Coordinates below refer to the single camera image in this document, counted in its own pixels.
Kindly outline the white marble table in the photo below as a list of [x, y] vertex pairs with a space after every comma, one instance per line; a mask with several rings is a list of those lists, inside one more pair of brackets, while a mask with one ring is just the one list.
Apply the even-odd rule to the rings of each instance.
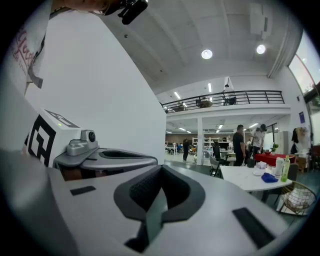
[[[263, 192], [261, 201], [265, 203], [269, 196], [269, 191], [289, 186], [292, 181], [287, 179], [286, 182], [282, 182], [279, 178], [275, 183], [265, 183], [261, 176], [253, 175], [253, 171], [259, 170], [257, 167], [249, 168], [247, 166], [221, 166], [222, 178], [228, 181], [246, 192]], [[272, 171], [268, 168], [260, 169], [264, 173], [272, 174]]]

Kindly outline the white metal shelving rack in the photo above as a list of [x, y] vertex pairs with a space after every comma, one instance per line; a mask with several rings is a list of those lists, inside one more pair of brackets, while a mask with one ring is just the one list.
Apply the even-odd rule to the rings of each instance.
[[213, 150], [215, 144], [219, 145], [221, 151], [232, 151], [233, 150], [233, 142], [229, 137], [205, 137], [204, 138], [204, 149]]

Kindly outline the grey upholstered chair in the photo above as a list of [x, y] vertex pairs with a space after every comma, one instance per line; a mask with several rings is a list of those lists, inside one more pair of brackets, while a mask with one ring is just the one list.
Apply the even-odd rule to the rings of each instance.
[[216, 178], [222, 178], [222, 172], [220, 168], [220, 162], [213, 158], [211, 155], [209, 156], [210, 162], [210, 176]]

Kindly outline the large glass window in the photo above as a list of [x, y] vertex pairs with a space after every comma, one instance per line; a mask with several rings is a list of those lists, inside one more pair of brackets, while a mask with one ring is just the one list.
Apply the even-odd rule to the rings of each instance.
[[302, 32], [299, 46], [288, 67], [306, 102], [315, 98], [320, 91], [320, 55], [306, 31]]

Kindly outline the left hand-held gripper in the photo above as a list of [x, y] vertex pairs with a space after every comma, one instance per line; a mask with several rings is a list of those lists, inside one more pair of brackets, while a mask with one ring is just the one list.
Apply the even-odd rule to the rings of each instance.
[[[46, 167], [60, 170], [66, 181], [94, 178], [95, 171], [129, 172], [158, 164], [154, 156], [111, 148], [100, 148], [96, 157], [89, 156], [99, 147], [77, 156], [67, 155], [67, 145], [71, 140], [79, 140], [82, 130], [87, 129], [58, 113], [40, 108], [25, 140], [24, 151]], [[85, 174], [82, 169], [91, 171]]]

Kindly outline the black office chair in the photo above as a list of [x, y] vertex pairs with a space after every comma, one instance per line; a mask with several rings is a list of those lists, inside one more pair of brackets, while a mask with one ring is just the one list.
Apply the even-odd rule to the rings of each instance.
[[213, 149], [213, 155], [215, 157], [215, 160], [218, 161], [220, 165], [222, 166], [230, 165], [230, 162], [228, 161], [229, 154], [225, 153], [224, 156], [221, 156], [220, 145], [218, 142], [213, 143], [212, 149]]

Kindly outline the red cloth covered table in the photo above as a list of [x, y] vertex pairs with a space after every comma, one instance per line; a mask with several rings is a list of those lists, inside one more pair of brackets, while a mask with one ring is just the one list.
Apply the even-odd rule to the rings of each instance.
[[272, 155], [271, 153], [269, 154], [262, 153], [262, 154], [256, 154], [254, 156], [254, 159], [258, 162], [264, 162], [269, 166], [275, 167], [277, 158], [285, 159], [286, 156], [287, 156], [286, 154]]

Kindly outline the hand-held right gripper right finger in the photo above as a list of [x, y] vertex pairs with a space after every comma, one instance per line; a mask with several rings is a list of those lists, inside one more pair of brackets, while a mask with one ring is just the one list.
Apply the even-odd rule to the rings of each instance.
[[256, 245], [233, 214], [248, 208], [275, 237], [288, 224], [273, 209], [235, 184], [186, 168], [173, 169], [205, 191], [201, 208], [188, 220], [166, 223], [154, 240], [154, 256], [246, 256]]

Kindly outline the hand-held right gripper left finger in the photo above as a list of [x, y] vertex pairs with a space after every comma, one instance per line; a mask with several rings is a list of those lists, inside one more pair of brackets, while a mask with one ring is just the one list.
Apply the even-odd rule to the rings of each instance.
[[146, 211], [130, 196], [133, 185], [160, 169], [152, 165], [73, 181], [65, 181], [58, 169], [48, 170], [53, 195], [79, 256], [163, 256], [157, 241], [138, 251]]

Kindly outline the green drink bottle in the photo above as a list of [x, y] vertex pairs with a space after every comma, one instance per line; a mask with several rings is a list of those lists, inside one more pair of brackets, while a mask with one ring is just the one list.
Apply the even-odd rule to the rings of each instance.
[[283, 161], [283, 168], [282, 168], [282, 174], [280, 180], [282, 182], [286, 182], [288, 179], [289, 169], [290, 169], [290, 156], [287, 155]]

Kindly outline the white ceiling air conditioner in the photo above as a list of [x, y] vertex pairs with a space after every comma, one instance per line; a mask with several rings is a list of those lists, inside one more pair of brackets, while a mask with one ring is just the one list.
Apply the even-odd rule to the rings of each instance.
[[262, 3], [249, 4], [250, 33], [261, 36], [265, 40], [272, 33], [273, 10]]

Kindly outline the black balcony railing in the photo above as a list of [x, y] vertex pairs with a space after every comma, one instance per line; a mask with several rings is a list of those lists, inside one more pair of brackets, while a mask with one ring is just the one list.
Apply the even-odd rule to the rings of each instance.
[[236, 90], [193, 96], [160, 105], [165, 113], [171, 114], [224, 106], [284, 103], [283, 93], [280, 90]]

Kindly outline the blue cloth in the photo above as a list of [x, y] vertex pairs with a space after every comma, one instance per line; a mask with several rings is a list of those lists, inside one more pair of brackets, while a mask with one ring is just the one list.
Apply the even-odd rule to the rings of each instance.
[[263, 175], [261, 176], [261, 179], [265, 182], [265, 183], [276, 183], [278, 181], [278, 179], [273, 176], [270, 173], [264, 172]]

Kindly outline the white office desk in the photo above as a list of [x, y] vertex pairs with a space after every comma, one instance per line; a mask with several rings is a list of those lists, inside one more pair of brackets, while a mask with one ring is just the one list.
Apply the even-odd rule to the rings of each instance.
[[168, 151], [168, 153], [171, 155], [175, 155], [177, 153], [182, 153], [183, 144], [176, 143], [176, 142], [168, 142], [167, 144], [165, 144], [165, 150]]

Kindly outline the clear plastic cup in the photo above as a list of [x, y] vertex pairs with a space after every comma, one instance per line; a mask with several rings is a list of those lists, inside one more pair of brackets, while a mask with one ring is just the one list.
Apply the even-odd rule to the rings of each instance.
[[284, 166], [284, 159], [281, 157], [277, 157], [275, 161], [275, 167], [274, 167], [274, 176], [279, 179], [283, 172], [283, 166]]

